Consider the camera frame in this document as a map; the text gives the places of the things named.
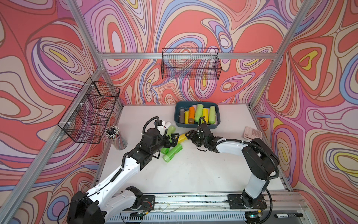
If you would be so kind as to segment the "light green roll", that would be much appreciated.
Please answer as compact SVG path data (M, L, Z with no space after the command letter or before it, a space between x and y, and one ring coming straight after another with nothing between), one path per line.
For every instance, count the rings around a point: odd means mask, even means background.
M209 108L208 121L209 124L216 124L216 107L214 105Z

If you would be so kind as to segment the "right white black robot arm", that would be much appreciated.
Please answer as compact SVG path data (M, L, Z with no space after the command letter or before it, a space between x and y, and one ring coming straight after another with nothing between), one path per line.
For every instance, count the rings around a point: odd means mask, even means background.
M197 148L204 146L210 152L245 158L251 171L249 182L241 194L241 204L245 208L253 208L270 181L279 177L279 158L261 138L252 137L250 141L242 141L214 136L205 123L185 133L185 136Z

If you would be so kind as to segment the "grey trash bag roll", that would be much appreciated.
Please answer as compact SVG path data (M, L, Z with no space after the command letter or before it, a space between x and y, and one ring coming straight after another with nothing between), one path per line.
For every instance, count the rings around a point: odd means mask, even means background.
M179 115L179 123L184 124L185 123L185 109L180 109L180 115Z

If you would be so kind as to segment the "teal plastic storage box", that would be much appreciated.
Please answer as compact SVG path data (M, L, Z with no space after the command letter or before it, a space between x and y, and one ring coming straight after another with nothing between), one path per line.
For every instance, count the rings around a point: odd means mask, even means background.
M221 117L220 117L220 110L219 110L219 106L215 103L212 102L199 102L199 101L180 101L176 104L175 106L175 110L174 110L174 121L176 123L176 125L178 127L183 127L183 128L196 128L198 126L197 123L195 124L184 124L184 123L180 123L180 110L184 109L189 110L189 108L193 105L197 105L197 104L203 104L204 108L210 108L211 106L215 107L215 123L214 124L208 124L210 129L216 129L220 123L221 123Z

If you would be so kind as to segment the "orange trash bag roll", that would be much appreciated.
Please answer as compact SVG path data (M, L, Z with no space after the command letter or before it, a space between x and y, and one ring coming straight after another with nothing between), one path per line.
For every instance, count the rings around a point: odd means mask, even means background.
M191 106L189 108L189 113L188 113L188 124L194 124L195 123L195 107Z

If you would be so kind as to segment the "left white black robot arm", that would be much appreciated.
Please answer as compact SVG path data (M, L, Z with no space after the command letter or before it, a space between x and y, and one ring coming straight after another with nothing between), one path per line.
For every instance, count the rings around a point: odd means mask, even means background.
M125 153L121 165L102 182L83 193L77 192L71 199L67 215L68 224L104 224L125 209L141 205L142 192L128 187L123 194L115 196L119 189L141 171L162 148L178 144L180 134L167 135L156 128L143 132L141 141Z

